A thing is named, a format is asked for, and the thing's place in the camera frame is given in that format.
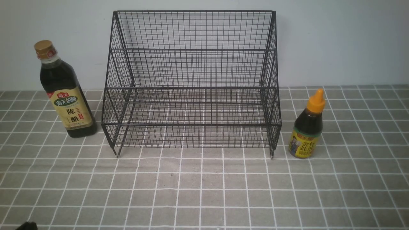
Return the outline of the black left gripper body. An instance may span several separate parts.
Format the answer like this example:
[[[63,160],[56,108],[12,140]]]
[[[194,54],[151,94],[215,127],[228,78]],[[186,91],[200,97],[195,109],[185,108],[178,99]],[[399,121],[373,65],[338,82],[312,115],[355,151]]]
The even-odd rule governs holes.
[[[35,222],[25,222],[15,230],[38,230],[38,226]]]

